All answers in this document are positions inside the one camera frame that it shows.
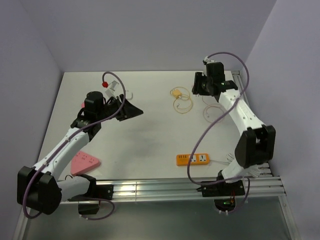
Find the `yellow plug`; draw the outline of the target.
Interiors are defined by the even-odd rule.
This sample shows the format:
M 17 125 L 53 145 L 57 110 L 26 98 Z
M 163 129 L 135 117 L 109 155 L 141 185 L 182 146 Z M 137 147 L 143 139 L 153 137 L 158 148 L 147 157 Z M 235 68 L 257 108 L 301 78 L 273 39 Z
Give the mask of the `yellow plug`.
M 175 99 L 178 99 L 182 96 L 182 93 L 180 90 L 178 89 L 174 89 L 172 92 L 171 92 L 171 95 L 175 98 Z

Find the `orange power strip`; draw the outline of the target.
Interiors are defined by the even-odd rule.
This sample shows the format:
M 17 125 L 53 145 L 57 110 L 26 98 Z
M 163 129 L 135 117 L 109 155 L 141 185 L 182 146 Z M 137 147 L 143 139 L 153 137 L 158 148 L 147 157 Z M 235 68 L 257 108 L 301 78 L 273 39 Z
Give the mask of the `orange power strip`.
M 188 165 L 189 160 L 190 154 L 178 154 L 175 162 L 178 167 L 184 167 Z M 207 153 L 195 153 L 190 160 L 191 166 L 202 166 L 208 165 L 209 163 L 210 157 Z

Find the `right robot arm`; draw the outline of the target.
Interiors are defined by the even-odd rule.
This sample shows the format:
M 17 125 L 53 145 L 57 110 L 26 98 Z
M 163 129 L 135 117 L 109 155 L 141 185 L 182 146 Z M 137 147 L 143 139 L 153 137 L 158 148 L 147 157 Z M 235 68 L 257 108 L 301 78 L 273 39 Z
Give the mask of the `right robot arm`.
M 242 99 L 233 80 L 226 80 L 224 65 L 206 58 L 203 72 L 196 72 L 192 93 L 211 96 L 226 110 L 235 123 L 240 138 L 234 150 L 235 159 L 220 172 L 222 179 L 216 183 L 217 191 L 229 194 L 237 178 L 273 158 L 276 130 L 265 125 Z

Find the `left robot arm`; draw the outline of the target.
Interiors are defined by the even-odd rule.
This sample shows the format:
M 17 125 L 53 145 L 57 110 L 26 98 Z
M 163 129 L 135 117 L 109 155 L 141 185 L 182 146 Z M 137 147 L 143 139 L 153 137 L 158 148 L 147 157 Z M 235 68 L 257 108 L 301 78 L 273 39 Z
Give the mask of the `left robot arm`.
M 17 202 L 23 214 L 34 219 L 50 215 L 61 202 L 72 198 L 91 200 L 98 193 L 97 180 L 78 174 L 70 180 L 59 180 L 63 170 L 76 154 L 100 131 L 102 122 L 113 118 L 124 121 L 142 115 L 143 110 L 131 104 L 124 94 L 106 100 L 99 91 L 86 95 L 65 137 L 34 166 L 22 167 L 17 174 Z

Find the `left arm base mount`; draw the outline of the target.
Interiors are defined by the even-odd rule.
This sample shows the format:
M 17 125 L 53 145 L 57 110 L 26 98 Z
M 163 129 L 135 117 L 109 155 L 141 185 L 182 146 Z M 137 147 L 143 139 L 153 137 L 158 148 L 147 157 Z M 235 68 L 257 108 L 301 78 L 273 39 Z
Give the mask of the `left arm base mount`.
M 67 201 L 78 202 L 78 213 L 89 219 L 98 214 L 98 211 L 102 208 L 102 202 L 109 203 L 111 210 L 106 215 L 107 218 L 115 211 L 115 204 L 112 202 L 113 193 L 114 186 L 112 184 L 97 185 L 89 195 L 77 195 Z

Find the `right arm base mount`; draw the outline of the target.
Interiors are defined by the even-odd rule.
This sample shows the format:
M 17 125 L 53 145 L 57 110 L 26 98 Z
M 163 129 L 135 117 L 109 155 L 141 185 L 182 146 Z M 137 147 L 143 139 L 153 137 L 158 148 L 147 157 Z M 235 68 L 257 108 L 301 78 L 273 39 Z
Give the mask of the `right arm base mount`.
M 231 183 L 226 181 L 217 184 L 204 185 L 208 181 L 201 181 L 201 186 L 196 190 L 201 192 L 202 197 L 225 197 L 224 199 L 214 199 L 214 206 L 219 214 L 226 216 L 235 212 L 237 207 L 243 206 L 248 198 L 249 192 L 245 191 L 242 180 L 236 180 Z

